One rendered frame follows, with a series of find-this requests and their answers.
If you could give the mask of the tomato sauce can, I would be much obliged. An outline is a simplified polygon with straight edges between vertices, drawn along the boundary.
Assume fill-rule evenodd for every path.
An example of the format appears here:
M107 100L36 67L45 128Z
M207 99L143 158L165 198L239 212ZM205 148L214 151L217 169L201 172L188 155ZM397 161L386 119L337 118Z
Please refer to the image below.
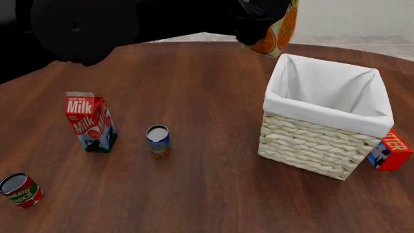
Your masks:
M28 209L40 201L43 190L24 172L14 172L0 181L0 193L21 209Z

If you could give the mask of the wicker basket with white liner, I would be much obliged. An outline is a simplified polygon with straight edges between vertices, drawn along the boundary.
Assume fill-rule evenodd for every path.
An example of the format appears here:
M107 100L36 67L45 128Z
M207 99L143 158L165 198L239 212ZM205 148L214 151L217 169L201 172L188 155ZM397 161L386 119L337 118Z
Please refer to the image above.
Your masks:
M263 102L258 154L345 180L394 125L377 69L282 54Z

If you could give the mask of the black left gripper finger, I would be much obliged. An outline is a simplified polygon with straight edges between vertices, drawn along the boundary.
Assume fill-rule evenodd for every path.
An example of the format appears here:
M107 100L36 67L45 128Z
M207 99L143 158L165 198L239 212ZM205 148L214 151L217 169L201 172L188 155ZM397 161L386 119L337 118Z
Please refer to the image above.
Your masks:
M272 23L273 20L269 15L237 16L235 20L236 39L245 46L253 46L266 37L267 30Z

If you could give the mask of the blue soup can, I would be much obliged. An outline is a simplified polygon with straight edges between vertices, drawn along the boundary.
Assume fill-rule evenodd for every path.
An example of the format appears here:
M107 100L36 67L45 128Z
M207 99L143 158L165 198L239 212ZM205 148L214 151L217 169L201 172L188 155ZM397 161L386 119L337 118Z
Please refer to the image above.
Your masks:
M151 126L146 132L146 137L156 158L167 157L171 153L169 129L166 126Z

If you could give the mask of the red butter box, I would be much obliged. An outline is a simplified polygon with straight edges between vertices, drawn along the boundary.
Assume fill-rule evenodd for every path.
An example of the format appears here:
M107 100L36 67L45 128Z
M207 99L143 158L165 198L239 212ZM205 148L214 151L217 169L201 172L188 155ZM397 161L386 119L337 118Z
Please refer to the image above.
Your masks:
M398 170L413 152L413 149L391 128L367 158L376 170L392 171Z

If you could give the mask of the red and white milk carton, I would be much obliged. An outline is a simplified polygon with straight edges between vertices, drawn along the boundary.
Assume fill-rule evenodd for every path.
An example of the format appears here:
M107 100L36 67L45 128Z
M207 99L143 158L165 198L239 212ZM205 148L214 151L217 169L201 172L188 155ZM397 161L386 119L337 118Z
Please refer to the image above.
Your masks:
M91 153L108 153L118 137L104 98L93 93L66 92L65 116L83 148Z

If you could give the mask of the orange juice carton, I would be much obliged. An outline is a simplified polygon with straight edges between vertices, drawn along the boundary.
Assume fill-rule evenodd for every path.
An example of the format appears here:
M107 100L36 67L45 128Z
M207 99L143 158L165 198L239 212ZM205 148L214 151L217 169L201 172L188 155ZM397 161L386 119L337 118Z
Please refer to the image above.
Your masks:
M279 56L294 34L299 1L290 0L284 17L268 28L265 38L248 46L248 48L258 54L265 54L273 58Z

